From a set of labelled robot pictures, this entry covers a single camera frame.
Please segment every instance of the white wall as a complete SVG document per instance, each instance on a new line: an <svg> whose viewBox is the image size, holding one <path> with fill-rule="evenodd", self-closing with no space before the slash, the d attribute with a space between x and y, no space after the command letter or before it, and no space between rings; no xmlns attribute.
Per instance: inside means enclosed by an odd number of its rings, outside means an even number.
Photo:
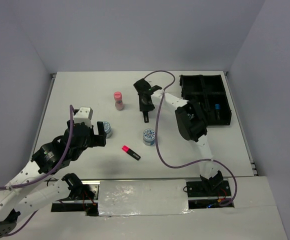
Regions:
<svg viewBox="0 0 290 240"><path fill-rule="evenodd" d="M290 239L290 1L266 0L229 82L256 166Z"/></svg>
<svg viewBox="0 0 290 240"><path fill-rule="evenodd" d="M50 75L5 0L0 0L0 185L29 160Z"/></svg>
<svg viewBox="0 0 290 240"><path fill-rule="evenodd" d="M50 73L228 70L264 0L8 0Z"/></svg>

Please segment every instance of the small bottle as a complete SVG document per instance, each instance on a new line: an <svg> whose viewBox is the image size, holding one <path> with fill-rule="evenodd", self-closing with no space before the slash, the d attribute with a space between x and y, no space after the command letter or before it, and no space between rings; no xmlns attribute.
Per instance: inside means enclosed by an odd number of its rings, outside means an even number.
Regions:
<svg viewBox="0 0 290 240"><path fill-rule="evenodd" d="M155 131L153 129L145 129L143 132L143 143L147 146L155 145Z"/></svg>
<svg viewBox="0 0 290 240"><path fill-rule="evenodd" d="M114 92L115 107L117 110L122 110L124 108L123 97L120 91Z"/></svg>
<svg viewBox="0 0 290 240"><path fill-rule="evenodd" d="M219 104L215 104L216 119L217 119L218 121L221 120L221 113L220 113L220 110L221 110L221 105L219 105Z"/></svg>
<svg viewBox="0 0 290 240"><path fill-rule="evenodd" d="M108 121L103 121L103 125L104 125L104 131L106 133L106 138L108 139L113 134L111 125Z"/></svg>

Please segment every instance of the blue object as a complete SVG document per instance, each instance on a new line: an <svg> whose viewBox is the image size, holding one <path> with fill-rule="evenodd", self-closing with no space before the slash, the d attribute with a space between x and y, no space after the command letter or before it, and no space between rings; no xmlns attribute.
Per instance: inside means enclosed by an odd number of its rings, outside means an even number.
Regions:
<svg viewBox="0 0 290 240"><path fill-rule="evenodd" d="M147 146L153 146L155 144L155 131L153 129L145 129L143 132L143 143Z"/></svg>

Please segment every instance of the cable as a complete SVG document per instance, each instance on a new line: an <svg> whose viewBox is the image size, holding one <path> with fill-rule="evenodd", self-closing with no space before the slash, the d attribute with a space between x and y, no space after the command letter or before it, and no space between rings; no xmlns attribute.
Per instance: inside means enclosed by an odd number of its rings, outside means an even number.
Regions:
<svg viewBox="0 0 290 240"><path fill-rule="evenodd" d="M12 185L10 187L12 187L13 189L19 189L19 188L23 188L23 187L27 187L29 185L32 184L36 184L39 181L47 178L49 175L51 175L52 173L54 173L56 170L59 169L59 167L61 166L62 162L64 161L66 154L70 148L70 144L72 141L72 135L73 135L73 127L74 127L74 121L73 121L73 114L74 114L74 107L72 105L69 106L69 112L70 112L70 121L69 121L69 135L68 135L68 140L67 140L67 144L65 147L65 150L60 158L60 160L58 161L58 163L55 165L55 167L53 167L53 169L51 169L48 173L44 174L43 176L40 176L38 178L36 178L35 180L31 181L31 182L27 182L27 183L21 183L21 184L16 184L16 185ZM7 190L9 189L9 186L0 186L0 190Z"/></svg>
<svg viewBox="0 0 290 240"><path fill-rule="evenodd" d="M30 217L26 220L26 222L19 229L17 229L16 231L14 231L12 233L6 234L5 237L13 236L13 235L17 234L20 230L22 230L30 222L30 220L34 217L34 215L37 213L37 211L33 212L30 215Z"/></svg>
<svg viewBox="0 0 290 240"><path fill-rule="evenodd" d="M224 192L225 196L223 199L225 199L227 197L227 192L223 188L221 188L220 190L222 190Z"/></svg>
<svg viewBox="0 0 290 240"><path fill-rule="evenodd" d="M47 182L46 182L46 186L47 186L47 187L49 186L49 183L50 183L50 180L51 180L51 179L55 179L55 180L57 181L57 179L56 179L55 177L51 177L51 178L48 179Z"/></svg>
<svg viewBox="0 0 290 240"><path fill-rule="evenodd" d="M88 195L87 195L87 193L86 193L86 191L84 192L85 194L86 194L86 196L89 198L89 200L93 203L93 205L95 206L96 205L96 203L94 202L94 200L93 199L91 199Z"/></svg>
<svg viewBox="0 0 290 240"><path fill-rule="evenodd" d="M172 165L169 165L167 162L164 161L162 155L161 155L161 152L160 152L160 148L159 148L159 120L160 120L160 113L161 113L161 109L162 109L162 105L163 105L163 100L164 100L164 97L165 97L165 90L168 89L171 85L173 85L176 81L176 78L174 76L174 74L172 74L171 72L169 71L165 71L165 70L157 70L157 71L152 71L150 72L149 74L147 74L145 78L147 78L148 76L154 74L154 73L159 73L159 72L162 72L162 73L167 73L169 75L171 75L173 77L173 81L168 84L166 87L163 88L163 92L162 92L162 96L161 96L161 100L159 102L159 106L158 106L158 110L157 110L157 117L156 117L156 123L155 123L155 134L156 134L156 151L157 151L157 154L158 154L158 157L159 159L161 160L161 162L168 168L171 168L171 169L181 169L181 168L185 168L187 166L190 166L192 164L196 164L196 163L200 163L200 162L205 162L205 161L213 161L219 165L221 165L223 168L225 168L229 174L232 176L233 180L234 180L234 184L235 184L235 192L234 192L234 195L232 198L228 198L228 199L225 199L223 201L221 201L219 203L219 206L221 207L225 207L225 206L228 206L230 205L233 200L235 199L236 197L236 194L237 194L237 181L236 181L236 178L234 176L234 174L232 173L232 171L227 167L225 166L223 163L221 163L220 161L217 161L217 160L212 160L212 159L209 159L209 158L204 158L204 159L199 159L199 160L195 160L195 161L192 161L192 162L189 162L189 163L186 163L186 164L183 164L183 165L180 165L180 166L172 166Z"/></svg>

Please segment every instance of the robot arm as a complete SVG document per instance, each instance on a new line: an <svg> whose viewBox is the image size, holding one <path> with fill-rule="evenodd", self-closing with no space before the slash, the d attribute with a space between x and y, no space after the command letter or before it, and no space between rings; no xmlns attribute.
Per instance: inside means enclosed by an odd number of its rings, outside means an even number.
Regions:
<svg viewBox="0 0 290 240"><path fill-rule="evenodd" d="M103 122L97 122L98 135L94 134L91 123L93 110L90 107L81 107L74 110L72 137L67 154L59 169L67 167L75 161L84 150L106 145L106 133ZM0 238L10 233L16 223L45 205L63 198L75 199L87 194L93 199L94 194L82 184L73 173L67 174L62 180L50 187L32 193L41 181L21 188L12 188L13 185L30 183L52 170L59 162L69 139L69 129L62 136L52 142L44 144L33 154L30 162L7 185L6 190L0 191Z"/></svg>
<svg viewBox="0 0 290 240"><path fill-rule="evenodd" d="M203 159L212 159L213 155L208 143L207 120L205 114L196 100L185 100L178 98L164 90L160 86L153 86L145 80L140 79L134 83L134 87L139 97L139 110L144 114L144 110L154 110L154 105L158 106L164 95L164 106L169 111L175 112L177 127L180 135L190 141L194 151L198 151ZM205 178L214 176L217 168L211 161L201 163L201 175Z"/></svg>

